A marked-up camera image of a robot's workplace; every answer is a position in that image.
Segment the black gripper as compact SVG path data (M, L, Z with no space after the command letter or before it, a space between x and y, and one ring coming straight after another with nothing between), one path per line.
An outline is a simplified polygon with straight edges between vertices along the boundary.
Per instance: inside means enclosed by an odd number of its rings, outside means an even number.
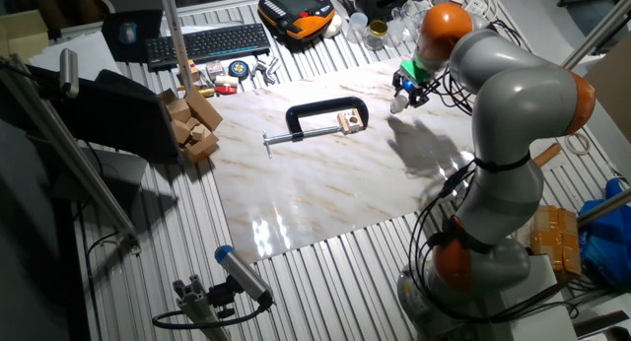
M409 101L408 105L413 108L425 104L428 101L428 78L425 70L415 71L413 74L398 70L392 77L394 96L398 101Z

